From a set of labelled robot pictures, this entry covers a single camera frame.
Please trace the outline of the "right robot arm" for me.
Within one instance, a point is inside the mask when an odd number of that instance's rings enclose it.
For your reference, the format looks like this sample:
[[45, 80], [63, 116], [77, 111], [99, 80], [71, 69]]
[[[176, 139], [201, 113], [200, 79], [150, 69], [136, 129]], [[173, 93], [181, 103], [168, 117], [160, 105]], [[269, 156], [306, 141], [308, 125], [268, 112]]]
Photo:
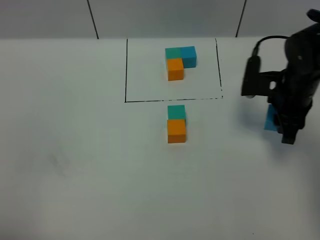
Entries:
[[269, 100], [283, 144], [294, 144], [298, 131], [305, 127], [320, 84], [320, 12], [310, 9], [307, 16], [315, 23], [285, 41], [287, 66]]

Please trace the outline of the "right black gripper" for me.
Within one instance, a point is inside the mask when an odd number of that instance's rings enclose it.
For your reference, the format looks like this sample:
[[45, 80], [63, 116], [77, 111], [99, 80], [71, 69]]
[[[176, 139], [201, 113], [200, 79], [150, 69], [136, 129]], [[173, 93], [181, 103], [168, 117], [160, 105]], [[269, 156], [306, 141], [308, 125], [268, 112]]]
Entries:
[[284, 72], [268, 98], [275, 111], [273, 124], [282, 132], [283, 144], [293, 145], [298, 130], [305, 126], [306, 116], [313, 105], [313, 75]]

